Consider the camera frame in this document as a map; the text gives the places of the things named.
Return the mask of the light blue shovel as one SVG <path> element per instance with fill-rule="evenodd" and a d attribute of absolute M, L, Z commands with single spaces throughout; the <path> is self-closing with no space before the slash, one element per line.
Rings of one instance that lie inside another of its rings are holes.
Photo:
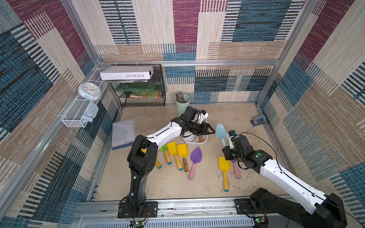
<path fill-rule="evenodd" d="M 226 147 L 227 144 L 226 144 L 225 139 L 227 137 L 227 132 L 222 123 L 217 124 L 215 134 L 216 134 L 217 138 L 221 139 L 222 146 Z"/>

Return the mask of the white plastic storage box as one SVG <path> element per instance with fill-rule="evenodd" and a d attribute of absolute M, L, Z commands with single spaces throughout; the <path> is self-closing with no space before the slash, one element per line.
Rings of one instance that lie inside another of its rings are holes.
<path fill-rule="evenodd" d="M 209 135 L 210 125 L 206 122 L 208 113 L 205 110 L 197 110 L 192 107 L 188 107 L 182 117 L 187 119 L 189 117 L 188 124 L 182 129 L 182 136 L 184 140 L 193 145 L 194 143 L 203 143 L 204 137 Z"/>

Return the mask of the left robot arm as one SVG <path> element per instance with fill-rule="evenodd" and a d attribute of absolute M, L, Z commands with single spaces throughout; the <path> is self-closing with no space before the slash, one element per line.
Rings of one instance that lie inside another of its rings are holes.
<path fill-rule="evenodd" d="M 132 216 L 140 218 L 149 210 L 145 205 L 145 187 L 148 174 L 155 167 L 158 150 L 186 132 L 197 136 L 214 134 L 215 130 L 206 122 L 208 116 L 205 110 L 188 106 L 180 117 L 172 119 L 164 128 L 151 135 L 138 135 L 135 138 L 127 157 L 131 171 L 131 186 L 123 201 Z"/>

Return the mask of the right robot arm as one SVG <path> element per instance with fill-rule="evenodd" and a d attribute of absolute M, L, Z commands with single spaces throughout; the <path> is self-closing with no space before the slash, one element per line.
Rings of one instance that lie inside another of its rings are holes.
<path fill-rule="evenodd" d="M 263 150 L 254 150 L 246 136 L 234 130 L 223 134 L 229 145 L 223 142 L 225 159 L 243 163 L 245 169 L 270 179 L 295 201 L 281 198 L 266 189 L 258 188 L 250 195 L 249 206 L 253 213 L 259 211 L 277 213 L 304 228 L 344 228 L 347 218 L 343 200 L 317 190 L 279 165 Z"/>

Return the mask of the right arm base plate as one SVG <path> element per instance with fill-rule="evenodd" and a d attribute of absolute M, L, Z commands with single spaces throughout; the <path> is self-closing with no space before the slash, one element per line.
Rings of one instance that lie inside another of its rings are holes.
<path fill-rule="evenodd" d="M 259 203 L 252 206 L 250 198 L 236 198 L 233 200 L 238 215 L 274 214 L 273 211 L 264 209 Z"/>

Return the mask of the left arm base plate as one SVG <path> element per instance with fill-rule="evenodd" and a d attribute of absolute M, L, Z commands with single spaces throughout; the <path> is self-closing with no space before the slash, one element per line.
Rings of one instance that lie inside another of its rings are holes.
<path fill-rule="evenodd" d="M 157 201 L 146 201 L 136 207 L 130 206 L 125 201 L 121 201 L 118 205 L 118 219 L 133 218 L 156 218 L 158 213 Z"/>

